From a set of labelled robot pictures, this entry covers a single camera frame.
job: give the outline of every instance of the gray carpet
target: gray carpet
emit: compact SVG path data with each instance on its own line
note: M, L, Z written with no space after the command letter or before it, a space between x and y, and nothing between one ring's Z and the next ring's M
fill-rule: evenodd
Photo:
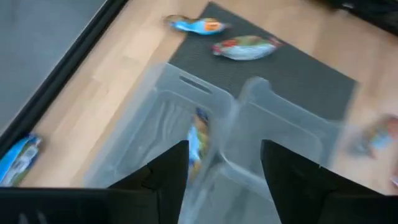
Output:
M211 53L211 46L239 35L272 36L260 27L209 3L201 17L215 17L233 25L218 35L188 34L170 63L238 96L253 76L269 80L281 97L323 118L342 120L356 82L295 47L285 44L274 54L237 62Z

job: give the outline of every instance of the black frame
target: black frame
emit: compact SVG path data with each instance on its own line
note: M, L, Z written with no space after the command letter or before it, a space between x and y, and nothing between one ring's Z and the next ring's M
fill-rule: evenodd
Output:
M128 0L107 0L65 56L0 136L0 157L34 126Z

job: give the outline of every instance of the light wood surface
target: light wood surface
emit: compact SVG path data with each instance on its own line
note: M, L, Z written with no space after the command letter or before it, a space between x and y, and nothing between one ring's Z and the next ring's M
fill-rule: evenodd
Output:
M381 151L376 159L352 158L346 148L353 135L380 114L398 114L397 38L311 0L215 2L360 82L332 169L394 194L389 176L398 159L396 146ZM166 62L184 38L165 27L162 18L196 17L206 4L205 0L128 2L35 127L45 139L43 153L22 186L81 186L83 174L140 85L142 71Z

